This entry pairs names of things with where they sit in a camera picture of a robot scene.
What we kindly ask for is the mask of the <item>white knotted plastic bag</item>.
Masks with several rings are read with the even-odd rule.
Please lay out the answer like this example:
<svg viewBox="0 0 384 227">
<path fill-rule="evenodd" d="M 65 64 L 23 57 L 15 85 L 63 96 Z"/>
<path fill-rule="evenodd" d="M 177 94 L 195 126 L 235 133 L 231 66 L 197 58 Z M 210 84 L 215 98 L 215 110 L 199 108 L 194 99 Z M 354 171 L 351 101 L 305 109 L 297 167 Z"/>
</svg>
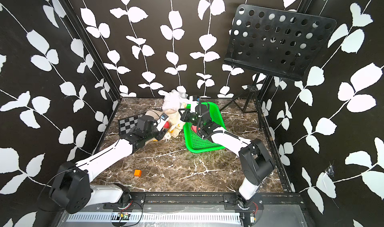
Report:
<svg viewBox="0 0 384 227">
<path fill-rule="evenodd" d="M 162 105 L 162 110 L 164 112 L 167 110 L 177 112 L 178 109 L 183 109 L 193 102 L 187 98 L 188 95 L 185 91 L 179 92 L 178 90 L 172 90 L 171 92 L 166 92 L 164 90 L 159 90 L 158 94 L 164 97 Z"/>
</svg>

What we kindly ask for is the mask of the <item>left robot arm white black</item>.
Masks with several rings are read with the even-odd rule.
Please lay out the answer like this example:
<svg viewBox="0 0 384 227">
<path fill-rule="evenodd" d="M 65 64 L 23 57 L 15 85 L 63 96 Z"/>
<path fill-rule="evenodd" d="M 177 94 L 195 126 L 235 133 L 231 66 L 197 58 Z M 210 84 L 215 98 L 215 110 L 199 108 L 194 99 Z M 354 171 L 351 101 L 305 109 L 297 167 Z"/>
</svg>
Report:
<svg viewBox="0 0 384 227">
<path fill-rule="evenodd" d="M 164 126 L 168 120 L 166 114 L 160 115 L 158 120 L 143 115 L 135 127 L 108 148 L 76 163 L 63 163 L 54 178 L 49 198 L 69 214 L 95 204 L 127 205 L 123 188 L 92 185 L 92 181 L 116 162 L 144 147 L 146 142 L 161 140 L 167 132 Z"/>
</svg>

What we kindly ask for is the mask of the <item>yellow banana print plastic bag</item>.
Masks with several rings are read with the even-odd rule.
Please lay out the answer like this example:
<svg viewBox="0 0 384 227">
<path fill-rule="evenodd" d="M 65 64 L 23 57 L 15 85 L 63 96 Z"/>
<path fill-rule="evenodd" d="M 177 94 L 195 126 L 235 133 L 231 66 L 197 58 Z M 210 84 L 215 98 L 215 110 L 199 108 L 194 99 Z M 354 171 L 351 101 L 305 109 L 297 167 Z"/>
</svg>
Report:
<svg viewBox="0 0 384 227">
<path fill-rule="evenodd" d="M 169 116 L 168 122 L 170 123 L 170 128 L 162 140 L 168 141 L 172 138 L 177 138 L 185 125 L 185 123 L 181 121 L 181 115 L 179 112 L 175 112 L 173 110 L 167 110 L 165 112 L 158 110 L 148 110 L 146 115 L 154 117 L 154 119 L 157 121 L 163 113 Z"/>
</svg>

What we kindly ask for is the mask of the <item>black white checkerboard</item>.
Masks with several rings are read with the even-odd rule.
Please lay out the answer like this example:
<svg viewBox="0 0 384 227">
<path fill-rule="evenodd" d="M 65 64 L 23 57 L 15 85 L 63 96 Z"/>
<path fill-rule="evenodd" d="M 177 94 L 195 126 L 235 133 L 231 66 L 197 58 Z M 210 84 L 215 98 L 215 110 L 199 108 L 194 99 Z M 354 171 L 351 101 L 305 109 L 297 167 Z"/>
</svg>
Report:
<svg viewBox="0 0 384 227">
<path fill-rule="evenodd" d="M 123 135 L 126 135 L 133 127 L 137 125 L 138 119 L 143 115 L 144 114 L 139 114 L 136 116 L 118 120 L 119 136 L 122 137 Z"/>
</svg>

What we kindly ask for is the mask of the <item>black perforated music stand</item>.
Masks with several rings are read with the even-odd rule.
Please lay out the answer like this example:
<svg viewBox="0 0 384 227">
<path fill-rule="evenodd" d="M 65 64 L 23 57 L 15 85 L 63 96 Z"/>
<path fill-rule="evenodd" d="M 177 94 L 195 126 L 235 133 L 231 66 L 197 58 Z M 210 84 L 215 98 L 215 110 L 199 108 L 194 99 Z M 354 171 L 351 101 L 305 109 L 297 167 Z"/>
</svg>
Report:
<svg viewBox="0 0 384 227">
<path fill-rule="evenodd" d="M 269 84 L 284 90 L 288 81 L 299 82 L 313 59 L 332 35 L 336 20 L 301 13 L 241 4 L 236 10 L 223 70 L 237 75 L 240 69 L 256 73 L 246 90 L 259 90 L 261 100 Z"/>
</svg>

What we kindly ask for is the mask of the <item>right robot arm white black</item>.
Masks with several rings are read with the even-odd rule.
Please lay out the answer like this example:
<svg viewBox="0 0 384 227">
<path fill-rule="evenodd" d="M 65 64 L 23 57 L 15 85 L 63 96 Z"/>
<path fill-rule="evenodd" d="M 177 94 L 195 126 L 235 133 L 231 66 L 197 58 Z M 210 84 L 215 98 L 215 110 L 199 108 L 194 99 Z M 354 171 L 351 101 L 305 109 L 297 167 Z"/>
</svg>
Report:
<svg viewBox="0 0 384 227">
<path fill-rule="evenodd" d="M 189 100 L 189 104 L 189 108 L 178 110 L 181 121 L 195 126 L 202 140 L 221 145 L 239 157 L 245 178 L 237 191 L 237 203 L 246 209 L 263 181 L 274 171 L 273 158 L 260 139 L 239 137 L 212 121 L 209 105 L 202 104 L 200 99 Z"/>
</svg>

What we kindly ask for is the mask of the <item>small orange cube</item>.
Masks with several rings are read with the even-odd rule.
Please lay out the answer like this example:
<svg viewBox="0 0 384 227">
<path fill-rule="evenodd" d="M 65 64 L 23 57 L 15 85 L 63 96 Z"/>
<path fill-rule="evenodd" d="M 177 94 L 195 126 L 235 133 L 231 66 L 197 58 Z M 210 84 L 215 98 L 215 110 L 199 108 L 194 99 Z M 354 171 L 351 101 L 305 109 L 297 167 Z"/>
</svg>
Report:
<svg viewBox="0 0 384 227">
<path fill-rule="evenodd" d="M 141 177 L 141 176 L 142 176 L 142 170 L 136 169 L 136 170 L 134 171 L 134 176 L 135 176 L 135 177 Z"/>
</svg>

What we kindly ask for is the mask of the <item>red apple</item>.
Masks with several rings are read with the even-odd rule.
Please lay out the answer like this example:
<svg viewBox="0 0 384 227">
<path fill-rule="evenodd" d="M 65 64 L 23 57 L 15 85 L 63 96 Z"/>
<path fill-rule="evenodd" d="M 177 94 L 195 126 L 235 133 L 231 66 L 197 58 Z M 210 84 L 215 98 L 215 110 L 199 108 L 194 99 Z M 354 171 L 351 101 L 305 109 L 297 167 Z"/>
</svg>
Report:
<svg viewBox="0 0 384 227">
<path fill-rule="evenodd" d="M 198 133 L 198 131 L 200 130 L 200 128 L 199 128 L 199 127 L 197 127 L 197 126 L 194 126 L 194 125 L 192 125 L 192 126 L 191 126 L 191 129 L 192 129 L 192 130 L 193 130 L 193 132 L 194 132 L 194 133 L 196 133 L 196 134 L 197 134 L 197 133 Z"/>
<path fill-rule="evenodd" d="M 170 128 L 170 123 L 166 122 L 163 126 L 164 129 L 169 129 Z"/>
</svg>

